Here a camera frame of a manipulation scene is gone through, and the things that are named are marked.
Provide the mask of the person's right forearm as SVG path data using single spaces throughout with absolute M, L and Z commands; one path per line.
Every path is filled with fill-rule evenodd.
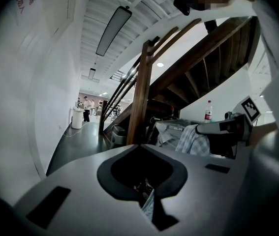
M 253 127 L 250 138 L 248 140 L 248 145 L 251 147 L 255 147 L 264 136 L 277 129 L 278 127 L 275 122 Z

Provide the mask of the dark wooden staircase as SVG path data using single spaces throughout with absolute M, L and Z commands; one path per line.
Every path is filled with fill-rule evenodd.
M 144 44 L 143 54 L 122 76 L 110 100 L 103 103 L 99 132 L 106 140 L 111 140 L 115 126 L 131 134 L 133 124 L 147 127 L 153 118 L 178 117 L 184 107 L 223 84 L 248 63 L 256 49 L 253 42 L 258 31 L 257 18 L 229 18 L 152 84 L 145 83 L 144 76 L 151 74 L 153 63 L 199 22 L 195 19 L 182 30 L 173 28 L 163 38 Z

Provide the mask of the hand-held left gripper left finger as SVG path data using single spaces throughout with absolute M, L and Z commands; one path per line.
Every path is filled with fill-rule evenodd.
M 133 148 L 125 146 L 69 162 L 31 188 L 14 206 L 30 217 L 38 207 L 48 207 L 47 199 L 61 187 L 70 192 L 46 227 L 53 236 L 155 236 L 157 228 L 134 201 L 110 196 L 97 180 L 97 169 L 107 159 Z

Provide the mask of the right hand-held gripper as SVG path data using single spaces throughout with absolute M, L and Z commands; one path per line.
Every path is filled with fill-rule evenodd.
M 211 154 L 235 159 L 237 152 L 248 146 L 253 124 L 261 113 L 251 97 L 239 102 L 225 120 L 196 126 L 198 134 L 208 135 Z

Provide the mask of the white bucket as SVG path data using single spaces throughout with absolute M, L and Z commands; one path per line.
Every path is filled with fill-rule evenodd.
M 84 112 L 84 110 L 81 109 L 81 108 L 77 108 L 77 107 L 72 108 L 71 127 L 73 129 L 81 129 L 82 128 L 83 112 Z

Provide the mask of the red label water bottle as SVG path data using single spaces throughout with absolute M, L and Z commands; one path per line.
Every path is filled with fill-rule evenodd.
M 208 100 L 207 107 L 206 107 L 206 110 L 205 110 L 205 117 L 204 117 L 204 122 L 205 123 L 210 123 L 211 122 L 212 113 L 213 113 L 212 101 Z

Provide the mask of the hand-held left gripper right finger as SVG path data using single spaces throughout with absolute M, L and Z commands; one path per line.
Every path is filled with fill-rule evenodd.
M 145 218 L 139 236 L 221 236 L 246 175 L 250 147 L 242 148 L 235 159 L 143 147 L 184 164 L 187 180 L 176 196 L 161 200 L 165 213 L 178 222 L 159 231 Z

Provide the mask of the white blue checked clothes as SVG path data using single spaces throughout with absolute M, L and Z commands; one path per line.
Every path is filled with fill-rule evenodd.
M 198 134 L 196 126 L 197 124 L 186 127 L 158 124 L 156 145 L 185 154 L 209 156 L 209 139 L 206 135 Z

